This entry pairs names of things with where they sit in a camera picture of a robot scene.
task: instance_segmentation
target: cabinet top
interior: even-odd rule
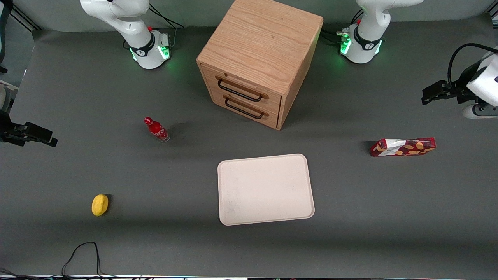
[[[197,60],[286,95],[322,24],[272,0],[236,0]]]

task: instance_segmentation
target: wall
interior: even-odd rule
[[[325,22],[347,22],[358,11],[354,0],[278,0],[324,17]],[[150,0],[165,17],[185,26],[216,26],[233,0]],[[393,21],[463,19],[480,14],[493,0],[425,0],[420,5],[391,10]],[[79,0],[16,0],[15,4],[37,24],[58,31],[104,31],[110,26],[85,14]],[[150,11],[147,25],[166,27]]]

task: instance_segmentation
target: bottle cap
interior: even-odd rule
[[[154,121],[153,121],[150,117],[145,117],[145,119],[143,119],[143,122],[144,122],[146,125],[150,126],[150,125],[152,125],[152,123],[153,123]]]

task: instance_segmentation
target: drawer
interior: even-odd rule
[[[250,85],[237,82],[229,74],[216,71],[205,65],[202,65],[202,71],[212,95],[216,93],[224,94],[230,100],[240,101],[249,104],[252,108],[260,109],[264,112],[273,112],[278,115],[280,95],[252,89]]]
[[[277,127],[278,114],[274,112],[255,108],[248,102],[243,102],[229,97],[228,94],[215,93],[212,97],[213,102],[216,105],[273,129]]]

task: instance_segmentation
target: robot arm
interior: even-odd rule
[[[52,137],[52,131],[32,123],[15,124],[7,112],[0,110],[0,142],[24,146],[26,142],[40,142],[51,147],[57,145],[57,139]]]
[[[143,20],[138,18],[149,10],[148,0],[81,0],[80,3],[88,15],[121,33],[131,47],[140,48],[149,42],[150,32]]]
[[[80,0],[88,15],[114,27],[128,42],[133,58],[145,69],[169,59],[169,36],[149,31],[139,16],[149,10],[149,0]]]
[[[453,86],[449,81],[441,80],[425,88],[422,91],[422,104],[456,97],[458,104],[474,102],[464,108],[463,115],[466,118],[498,118],[498,54],[492,54],[474,63],[462,72],[457,81],[451,83]]]
[[[367,63],[378,53],[382,35],[391,23],[387,9],[408,7],[422,3],[424,0],[356,0],[365,15],[359,24],[343,28],[338,35],[346,35],[341,54],[354,63]]]

